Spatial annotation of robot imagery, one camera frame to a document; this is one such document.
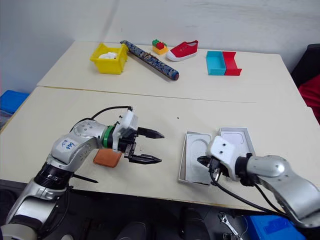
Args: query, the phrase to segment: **blue patterned cylinder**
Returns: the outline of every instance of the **blue patterned cylinder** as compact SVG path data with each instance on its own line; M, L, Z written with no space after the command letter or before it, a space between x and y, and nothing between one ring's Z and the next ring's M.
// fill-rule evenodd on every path
M138 58L140 58L141 60L149 64L150 66L154 67L155 69L157 69L162 74L166 75L171 80L174 80L174 81L178 80L179 72L177 70L173 69L172 67L168 66L164 62L160 61L155 56L152 56L150 53L143 51L141 48L137 47L136 45L132 44L129 41L123 40L120 43L125 44L132 54L134 54L135 56L137 56Z

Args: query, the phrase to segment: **red sneaker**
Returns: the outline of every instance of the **red sneaker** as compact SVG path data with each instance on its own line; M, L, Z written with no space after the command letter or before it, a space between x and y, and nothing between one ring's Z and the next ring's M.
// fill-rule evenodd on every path
M174 62L179 62L195 56L198 51L198 41L182 42L166 53L166 57Z

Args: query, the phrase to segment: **yellow basket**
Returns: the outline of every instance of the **yellow basket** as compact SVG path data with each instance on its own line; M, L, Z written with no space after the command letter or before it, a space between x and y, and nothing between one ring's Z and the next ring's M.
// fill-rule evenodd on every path
M108 52L117 53L116 58L99 58L100 55ZM128 59L127 52L128 47L125 44L121 44L120 48L115 48L107 47L103 43L100 43L96 50L92 53L90 60L94 62L101 74L121 74Z

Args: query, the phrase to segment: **blue tray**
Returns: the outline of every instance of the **blue tray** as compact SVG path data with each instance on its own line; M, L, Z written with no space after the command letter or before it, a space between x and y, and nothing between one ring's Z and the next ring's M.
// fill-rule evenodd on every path
M208 51L206 53L206 66L209 75L225 75L227 68L222 51Z
M268 216L245 216L251 240L305 240L287 219Z
M14 114L28 96L29 93L7 90L0 97L0 109Z

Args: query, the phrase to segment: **table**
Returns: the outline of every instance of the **table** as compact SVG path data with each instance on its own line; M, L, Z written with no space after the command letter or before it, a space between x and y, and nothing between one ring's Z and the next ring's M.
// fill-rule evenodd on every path
M97 42L75 41L37 85L181 99L305 106L279 54L237 52L235 59L242 68L240 76L208 75L208 49L199 49L197 56L180 62L157 55L179 71L179 79L172 81L132 54L129 54L121 75L100 74L90 61L97 46ZM138 47L152 53L152 46Z
M80 119L115 105L132 105L138 125L165 139L137 138L137 153L151 154L161 163L140 165L121 159L116 168L93 164L92 152L72 178L76 189L203 203L253 210L216 187L178 182L186 131L212 133L220 127L247 127L257 156L286 158L294 171L320 186L320 127L310 109L282 108L266 103L180 99L87 90L37 87L0 134L0 178L28 182L44 164L56 139ZM106 112L97 121L111 125L121 110ZM221 184L246 199L269 208L253 187L221 178Z

